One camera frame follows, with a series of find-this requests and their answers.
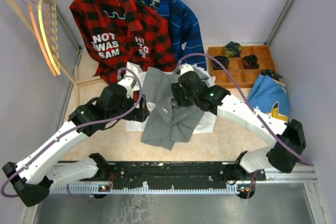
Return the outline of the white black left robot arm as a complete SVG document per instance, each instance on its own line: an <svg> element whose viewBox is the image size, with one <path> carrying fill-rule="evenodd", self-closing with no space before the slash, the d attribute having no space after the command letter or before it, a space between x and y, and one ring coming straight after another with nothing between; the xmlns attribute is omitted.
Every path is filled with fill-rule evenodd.
<svg viewBox="0 0 336 224"><path fill-rule="evenodd" d="M109 180L114 174L110 164L99 153L56 169L54 165L73 147L87 140L97 131L108 129L108 123L120 120L144 122L149 116L146 98L142 91L138 100L133 99L131 87L120 84L106 86L99 97L78 106L61 128L39 149L24 160L6 163L2 170L7 177L1 186L1 195L8 184L25 206L31 207L42 202L52 190L69 186L78 180Z"/></svg>

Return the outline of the yellow hanger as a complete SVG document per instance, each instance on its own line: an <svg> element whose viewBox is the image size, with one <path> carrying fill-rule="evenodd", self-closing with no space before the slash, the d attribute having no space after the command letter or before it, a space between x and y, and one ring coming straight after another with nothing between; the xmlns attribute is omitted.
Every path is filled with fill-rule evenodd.
<svg viewBox="0 0 336 224"><path fill-rule="evenodd" d="M58 63L58 22L57 5L55 0L39 0L38 2L38 22L41 37L45 46L48 63L55 76L60 75Z"/></svg>

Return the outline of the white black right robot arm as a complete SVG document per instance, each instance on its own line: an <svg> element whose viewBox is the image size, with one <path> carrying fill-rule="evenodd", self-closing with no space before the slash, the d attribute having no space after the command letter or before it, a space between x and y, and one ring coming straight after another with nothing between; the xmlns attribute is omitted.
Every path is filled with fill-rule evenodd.
<svg viewBox="0 0 336 224"><path fill-rule="evenodd" d="M188 71L171 84L177 107L194 105L204 112L229 119L259 136L266 147L241 153L234 167L235 175L248 179L257 170L275 168L291 173L301 161L306 148L302 124L293 119L285 122L250 108L225 88L209 87L194 71Z"/></svg>

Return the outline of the grey button shirt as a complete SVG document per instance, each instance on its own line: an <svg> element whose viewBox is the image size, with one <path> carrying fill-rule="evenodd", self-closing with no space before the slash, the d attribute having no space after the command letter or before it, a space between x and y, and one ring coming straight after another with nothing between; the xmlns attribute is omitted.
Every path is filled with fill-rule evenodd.
<svg viewBox="0 0 336 224"><path fill-rule="evenodd" d="M173 100L171 84L179 76L149 67L143 82L143 94L155 104L146 120L141 142L171 150L175 142L188 142L204 112L191 105L178 108Z"/></svg>

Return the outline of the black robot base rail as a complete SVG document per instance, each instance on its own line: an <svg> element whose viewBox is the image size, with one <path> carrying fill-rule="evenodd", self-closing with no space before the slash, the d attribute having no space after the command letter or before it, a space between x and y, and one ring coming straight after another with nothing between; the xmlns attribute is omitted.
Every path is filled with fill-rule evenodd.
<svg viewBox="0 0 336 224"><path fill-rule="evenodd" d="M237 162L114 162L83 182L112 182L113 189L135 189L146 182L150 189L225 189L238 181L250 181Z"/></svg>

